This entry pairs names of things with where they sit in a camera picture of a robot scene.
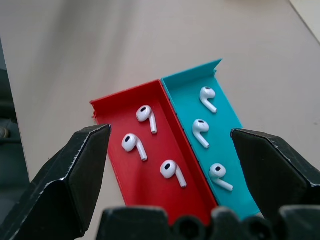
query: white surface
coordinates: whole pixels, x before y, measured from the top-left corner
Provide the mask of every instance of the white surface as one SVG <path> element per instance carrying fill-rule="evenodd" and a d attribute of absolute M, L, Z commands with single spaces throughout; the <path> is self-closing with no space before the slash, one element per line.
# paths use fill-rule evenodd
<path fill-rule="evenodd" d="M 290 0 L 305 24 L 320 42 L 320 0 Z"/>
<path fill-rule="evenodd" d="M 31 179 L 94 124 L 90 100 L 221 57 L 244 127 L 320 168 L 320 46 L 287 0 L 3 0 L 0 34 Z M 107 161 L 84 239 L 123 204 Z"/>

